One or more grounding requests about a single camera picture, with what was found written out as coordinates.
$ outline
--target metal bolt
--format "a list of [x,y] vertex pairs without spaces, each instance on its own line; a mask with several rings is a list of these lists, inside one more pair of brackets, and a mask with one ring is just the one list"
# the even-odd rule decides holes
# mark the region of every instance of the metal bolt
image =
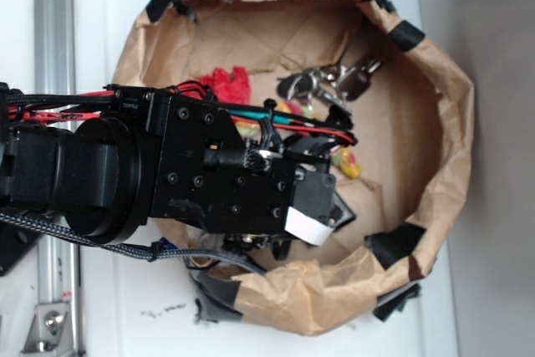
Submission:
[[237,179],[236,179],[236,184],[238,184],[240,187],[245,186],[246,182],[247,182],[247,180],[243,176],[238,176]]
[[204,177],[202,176],[193,177],[193,186],[202,187],[203,184],[204,184]]
[[35,351],[38,353],[44,353],[46,351],[51,351],[52,347],[50,346],[50,343],[45,340],[40,340],[35,344]]
[[240,213],[242,209],[240,208],[239,205],[232,205],[231,206],[231,214],[232,215],[237,215],[238,213]]
[[64,323],[64,316],[58,311],[50,311],[44,317],[44,325],[48,330],[54,334],[57,332]]
[[167,173],[166,179],[167,179],[167,182],[171,184],[172,186],[178,183],[178,175],[174,171]]
[[336,178],[333,175],[326,175],[324,177],[324,185],[326,187],[333,187],[336,184]]
[[273,208],[271,210],[271,216],[279,219],[282,215],[281,208]]
[[206,125],[213,125],[215,119],[216,118],[212,113],[206,113],[204,116],[202,116],[202,121],[204,121]]
[[190,117],[190,111],[187,108],[180,108],[176,111],[176,117],[180,120],[187,120]]

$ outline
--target white label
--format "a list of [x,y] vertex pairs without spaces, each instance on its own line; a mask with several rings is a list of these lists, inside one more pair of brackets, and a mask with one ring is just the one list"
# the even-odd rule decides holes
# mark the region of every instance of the white label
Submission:
[[321,246],[334,231],[332,227],[328,227],[312,217],[307,217],[293,207],[288,209],[284,230],[314,246]]

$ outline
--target red object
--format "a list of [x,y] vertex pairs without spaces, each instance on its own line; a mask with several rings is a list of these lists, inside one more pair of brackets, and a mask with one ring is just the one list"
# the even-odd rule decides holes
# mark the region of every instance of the red object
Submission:
[[232,76],[223,69],[215,68],[212,75],[204,75],[199,81],[210,85],[220,102],[248,105],[251,101],[249,75],[243,67],[232,68]]

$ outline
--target brown paper bag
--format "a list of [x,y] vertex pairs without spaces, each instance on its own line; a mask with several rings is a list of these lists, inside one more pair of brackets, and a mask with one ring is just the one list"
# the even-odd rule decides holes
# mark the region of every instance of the brown paper bag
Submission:
[[[321,247],[293,242],[284,262],[253,252],[265,276],[195,273],[200,298],[234,318],[321,334],[426,276],[466,199],[473,85],[387,0],[152,0],[137,18],[116,83],[164,87],[241,65],[255,105],[276,96],[277,77],[372,48],[388,56],[352,104],[364,173],[337,185],[357,220]],[[159,225],[179,247],[196,245],[181,223]]]

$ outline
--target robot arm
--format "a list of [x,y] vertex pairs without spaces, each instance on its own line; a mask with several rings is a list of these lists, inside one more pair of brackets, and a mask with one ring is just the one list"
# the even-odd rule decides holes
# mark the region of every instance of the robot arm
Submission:
[[[67,97],[3,91],[1,207],[64,215],[98,244],[123,242],[147,217],[242,245],[294,238],[287,223],[296,212],[329,230],[354,218],[329,173],[329,152],[356,142],[347,125],[269,103],[222,104],[198,83],[106,89]],[[194,89],[200,99],[187,96]],[[76,106],[41,111],[66,105]],[[65,120],[85,122],[75,132],[45,124]],[[259,140],[242,138],[242,120],[260,125]],[[297,134],[282,140],[278,129]]]

